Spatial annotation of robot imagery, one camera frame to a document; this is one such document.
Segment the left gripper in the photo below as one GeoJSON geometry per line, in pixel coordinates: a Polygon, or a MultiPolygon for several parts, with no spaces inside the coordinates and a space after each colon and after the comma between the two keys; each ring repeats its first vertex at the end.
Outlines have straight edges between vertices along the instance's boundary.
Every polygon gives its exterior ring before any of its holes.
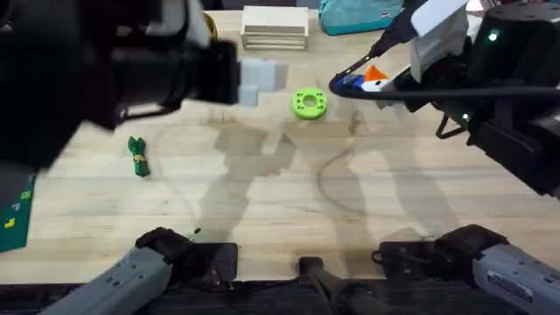
{"type": "Polygon", "coordinates": [[[229,40],[207,48],[122,58],[122,105],[156,103],[178,110],[184,99],[256,107],[259,91],[285,88],[288,66],[272,59],[242,59],[229,40]]]}

